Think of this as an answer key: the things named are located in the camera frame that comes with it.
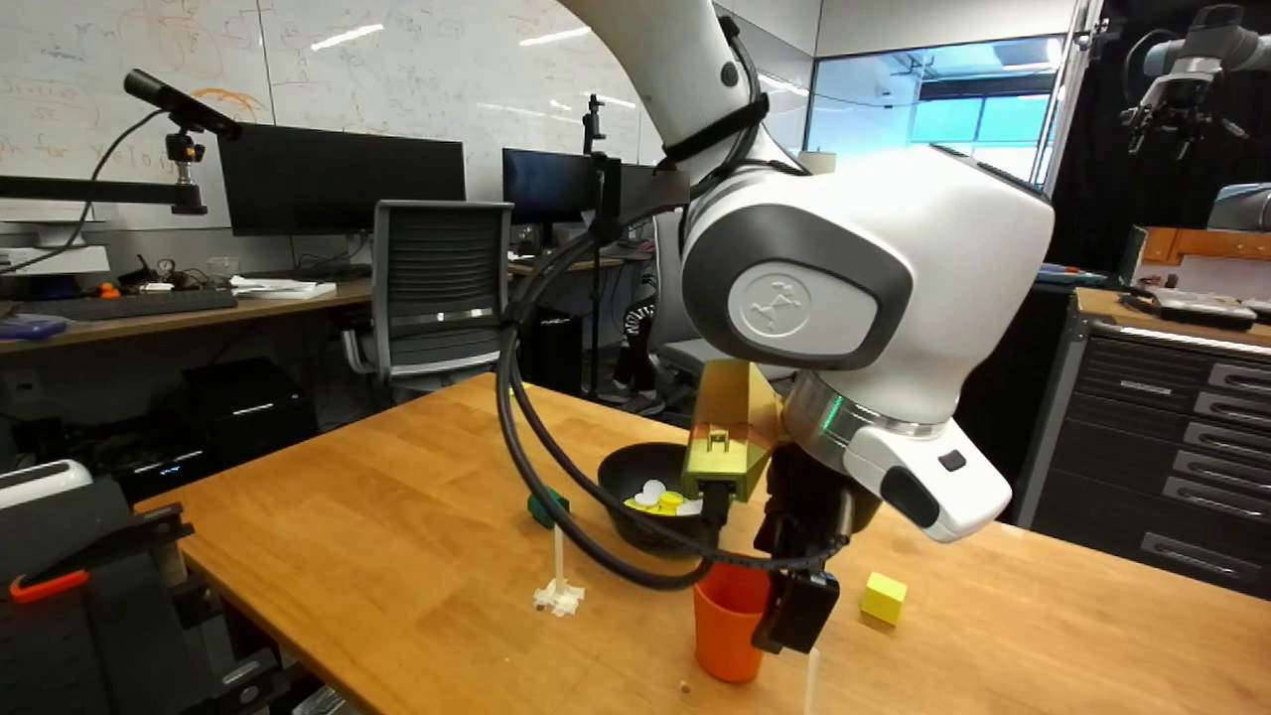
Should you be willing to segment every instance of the red cup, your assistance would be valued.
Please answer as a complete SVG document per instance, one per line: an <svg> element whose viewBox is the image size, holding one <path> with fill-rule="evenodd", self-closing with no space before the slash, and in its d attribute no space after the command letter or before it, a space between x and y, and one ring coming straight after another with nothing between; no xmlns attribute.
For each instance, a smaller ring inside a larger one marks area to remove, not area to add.
<svg viewBox="0 0 1271 715"><path fill-rule="evenodd" d="M695 660L711 681L750 684L762 652L750 643L772 578L760 567L716 566L695 587Z"/></svg>

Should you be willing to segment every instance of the cabinet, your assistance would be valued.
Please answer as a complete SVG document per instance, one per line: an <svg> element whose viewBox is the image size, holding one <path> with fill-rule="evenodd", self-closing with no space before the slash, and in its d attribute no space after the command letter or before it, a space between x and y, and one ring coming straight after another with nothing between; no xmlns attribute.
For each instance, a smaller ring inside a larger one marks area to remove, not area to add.
<svg viewBox="0 0 1271 715"><path fill-rule="evenodd" d="M1076 289L1015 526L1271 598L1271 331Z"/></svg>

